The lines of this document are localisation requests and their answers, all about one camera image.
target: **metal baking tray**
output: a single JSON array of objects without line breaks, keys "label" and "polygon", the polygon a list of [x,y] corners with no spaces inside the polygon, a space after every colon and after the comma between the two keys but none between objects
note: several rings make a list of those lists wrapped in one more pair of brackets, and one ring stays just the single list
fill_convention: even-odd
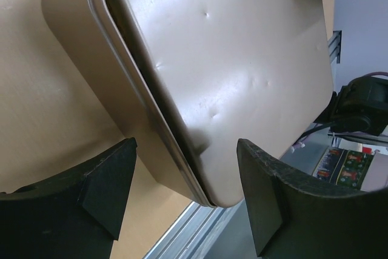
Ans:
[{"label": "metal baking tray", "polygon": [[322,0],[42,0],[47,24],[161,184],[243,199],[238,138],[281,156],[329,103]]}]

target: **black machine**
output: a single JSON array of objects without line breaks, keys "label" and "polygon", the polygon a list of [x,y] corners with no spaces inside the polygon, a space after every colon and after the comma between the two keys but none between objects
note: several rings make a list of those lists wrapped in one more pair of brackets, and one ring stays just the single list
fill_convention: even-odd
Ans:
[{"label": "black machine", "polygon": [[249,140],[237,156],[257,256],[387,258],[388,188],[363,192],[319,180]]},{"label": "black machine", "polygon": [[333,133],[381,135],[388,126],[388,80],[354,79],[339,94],[333,92],[330,104],[315,122],[327,125]]},{"label": "black machine", "polygon": [[109,259],[136,164],[125,139],[53,177],[0,193],[1,259]]}]

